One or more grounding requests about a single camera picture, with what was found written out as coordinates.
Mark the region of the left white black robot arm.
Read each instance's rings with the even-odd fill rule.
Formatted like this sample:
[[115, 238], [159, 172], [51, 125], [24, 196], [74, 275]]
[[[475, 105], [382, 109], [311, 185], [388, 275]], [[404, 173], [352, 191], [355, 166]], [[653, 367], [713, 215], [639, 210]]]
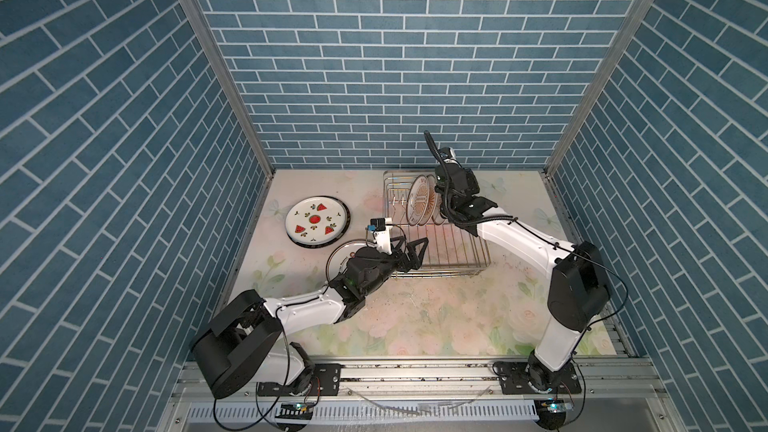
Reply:
[[419, 269], [428, 244], [427, 238], [399, 236], [389, 253], [363, 246], [315, 292], [263, 298], [249, 289], [237, 295], [190, 343], [213, 397], [229, 397], [251, 380], [280, 384], [290, 394], [305, 391], [315, 364], [288, 336], [353, 317], [394, 273]]

